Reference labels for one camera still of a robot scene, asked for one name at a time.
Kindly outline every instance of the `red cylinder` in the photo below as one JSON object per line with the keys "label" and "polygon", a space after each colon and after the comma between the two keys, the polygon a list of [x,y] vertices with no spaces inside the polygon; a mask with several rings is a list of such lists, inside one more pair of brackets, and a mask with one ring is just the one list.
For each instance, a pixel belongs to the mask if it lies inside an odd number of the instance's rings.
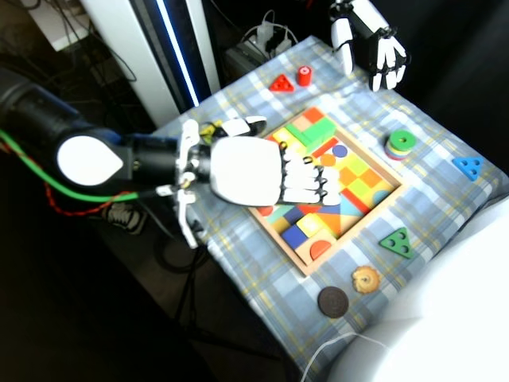
{"label": "red cylinder", "polygon": [[311,84],[311,73],[313,70],[309,66],[301,66],[297,70],[297,83],[301,86],[309,86]]}

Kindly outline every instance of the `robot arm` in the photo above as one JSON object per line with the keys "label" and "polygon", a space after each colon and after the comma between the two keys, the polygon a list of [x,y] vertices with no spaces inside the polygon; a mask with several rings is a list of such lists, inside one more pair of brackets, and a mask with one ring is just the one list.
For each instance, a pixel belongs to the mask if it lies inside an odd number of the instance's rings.
{"label": "robot arm", "polygon": [[369,0],[335,0],[330,6],[331,37],[335,54],[343,72],[353,70],[352,30],[370,40],[370,88],[377,92],[381,87],[393,89],[400,82],[409,63],[405,49],[394,37],[385,18]]}
{"label": "robot arm", "polygon": [[121,136],[87,123],[54,95],[0,69],[0,129],[71,185],[144,185],[173,197],[191,247],[197,244],[186,206],[196,199],[194,182],[210,183],[218,197],[237,205],[340,203],[337,172],[289,152],[284,142],[242,136],[265,124],[263,117],[227,121],[218,130],[226,138],[212,146],[200,145],[199,125],[192,119],[183,124],[179,139]]}

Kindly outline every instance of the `shoe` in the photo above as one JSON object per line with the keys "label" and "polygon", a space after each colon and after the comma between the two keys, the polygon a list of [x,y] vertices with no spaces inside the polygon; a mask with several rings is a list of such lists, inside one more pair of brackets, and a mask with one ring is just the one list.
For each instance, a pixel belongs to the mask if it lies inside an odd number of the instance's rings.
{"label": "shoe", "polygon": [[145,226],[147,214],[127,203],[112,203],[102,211],[101,216],[130,235],[139,235]]}

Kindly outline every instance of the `floor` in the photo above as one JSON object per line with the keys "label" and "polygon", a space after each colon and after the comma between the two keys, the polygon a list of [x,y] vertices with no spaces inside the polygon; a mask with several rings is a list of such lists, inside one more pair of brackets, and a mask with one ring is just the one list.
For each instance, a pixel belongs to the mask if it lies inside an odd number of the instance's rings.
{"label": "floor", "polygon": [[[173,318],[187,275],[170,273],[157,264],[153,246],[156,240],[163,240],[157,225],[148,219],[140,236],[127,235],[121,228],[102,220],[94,220],[93,225],[155,302]],[[187,244],[174,240],[167,242],[164,253],[175,264],[189,263],[193,255]],[[298,379],[299,373],[294,364],[287,359],[281,361],[281,347],[213,259],[209,259],[196,271],[195,290],[198,327],[224,340],[277,358],[268,359],[192,341],[196,351],[205,359],[219,381],[271,382]],[[188,322],[188,316],[186,305],[180,319],[183,325]]]}

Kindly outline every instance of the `blue checkered tablecloth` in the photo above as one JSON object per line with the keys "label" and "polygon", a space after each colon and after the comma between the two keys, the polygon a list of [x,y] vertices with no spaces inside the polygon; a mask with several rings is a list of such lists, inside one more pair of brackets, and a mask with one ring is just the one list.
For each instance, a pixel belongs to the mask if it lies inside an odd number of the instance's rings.
{"label": "blue checkered tablecloth", "polygon": [[[295,83],[297,68],[304,64],[313,68],[309,87],[295,85],[292,93],[268,90],[281,73]],[[451,161],[479,156],[474,149],[396,92],[370,92],[360,69],[342,76],[331,49],[314,37],[217,92],[156,134],[178,136],[189,118],[205,122],[247,115],[266,116],[266,134],[310,106],[335,119],[410,183],[394,206],[307,278],[247,209],[223,202],[206,185],[197,187],[198,202],[192,207],[208,232],[210,253],[301,369],[323,342],[342,333],[361,332],[472,214],[509,192],[507,176],[487,160],[479,179],[469,181]],[[383,152],[387,135],[397,128],[411,131],[418,139],[403,162],[391,161]],[[416,254],[412,259],[378,245],[402,226],[408,228]],[[377,292],[361,295],[353,289],[351,274],[367,264],[383,279]],[[327,318],[318,309],[317,296],[327,286],[339,287],[348,295],[350,307],[342,318]],[[339,341],[321,352],[309,375],[315,376],[346,343]]]}

